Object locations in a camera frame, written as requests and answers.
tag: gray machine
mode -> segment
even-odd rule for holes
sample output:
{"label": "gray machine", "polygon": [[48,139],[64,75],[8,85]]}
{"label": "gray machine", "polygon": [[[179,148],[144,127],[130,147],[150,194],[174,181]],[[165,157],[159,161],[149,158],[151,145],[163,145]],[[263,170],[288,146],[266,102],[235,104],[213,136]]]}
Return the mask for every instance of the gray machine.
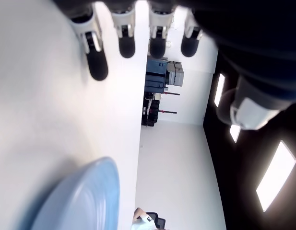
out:
{"label": "gray machine", "polygon": [[168,85],[183,86],[184,71],[181,62],[168,62],[167,72],[169,73]]}
{"label": "gray machine", "polygon": [[148,56],[144,91],[164,93],[166,85],[182,86],[184,71],[181,62]]}

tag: black chair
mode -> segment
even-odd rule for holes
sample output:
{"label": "black chair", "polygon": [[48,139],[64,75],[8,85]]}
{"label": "black chair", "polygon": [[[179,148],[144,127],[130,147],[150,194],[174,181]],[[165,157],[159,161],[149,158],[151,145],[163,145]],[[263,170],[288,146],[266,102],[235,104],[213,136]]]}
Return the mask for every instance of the black chair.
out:
{"label": "black chair", "polygon": [[157,219],[157,228],[158,229],[164,229],[165,228],[165,223],[166,223],[166,220],[165,219],[162,219],[162,218],[158,218]]}
{"label": "black chair", "polygon": [[158,229],[164,229],[166,220],[159,218],[156,212],[147,212],[147,214],[154,220],[155,226]]}

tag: person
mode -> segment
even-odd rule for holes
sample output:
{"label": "person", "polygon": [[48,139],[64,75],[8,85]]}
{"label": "person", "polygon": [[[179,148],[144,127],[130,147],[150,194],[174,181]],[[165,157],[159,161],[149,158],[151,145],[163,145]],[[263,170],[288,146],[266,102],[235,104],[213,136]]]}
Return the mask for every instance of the person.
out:
{"label": "person", "polygon": [[131,230],[157,230],[157,227],[154,220],[145,211],[138,207],[134,212]]}

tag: black ceiling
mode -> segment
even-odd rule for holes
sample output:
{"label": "black ceiling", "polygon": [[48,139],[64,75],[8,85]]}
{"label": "black ceiling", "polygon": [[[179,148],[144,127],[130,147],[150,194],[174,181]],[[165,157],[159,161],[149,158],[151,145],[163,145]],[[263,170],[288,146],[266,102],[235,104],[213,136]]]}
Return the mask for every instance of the black ceiling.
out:
{"label": "black ceiling", "polygon": [[240,131],[237,143],[230,127],[216,117],[214,97],[219,74],[224,91],[237,85],[238,74],[219,54],[203,123],[209,144],[227,230],[296,230],[296,164],[281,191],[262,211],[256,189],[283,140],[296,158],[296,104],[258,131]]}

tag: black fingertip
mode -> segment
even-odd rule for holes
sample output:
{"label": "black fingertip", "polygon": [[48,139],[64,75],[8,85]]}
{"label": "black fingertip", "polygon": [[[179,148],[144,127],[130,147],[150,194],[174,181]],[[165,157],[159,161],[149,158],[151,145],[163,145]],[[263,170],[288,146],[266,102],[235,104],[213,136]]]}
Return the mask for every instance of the black fingertip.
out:
{"label": "black fingertip", "polygon": [[87,61],[89,65],[89,71],[93,79],[102,81],[107,77],[108,66],[104,50],[100,52],[91,50],[89,54],[87,54]]}
{"label": "black fingertip", "polygon": [[160,37],[150,39],[150,54],[154,58],[162,58],[166,51],[166,39]]}
{"label": "black fingertip", "polygon": [[199,41],[196,38],[186,38],[185,35],[182,39],[181,52],[186,57],[192,57],[197,52]]}
{"label": "black fingertip", "polygon": [[120,54],[124,58],[131,58],[135,54],[135,39],[134,37],[119,38]]}

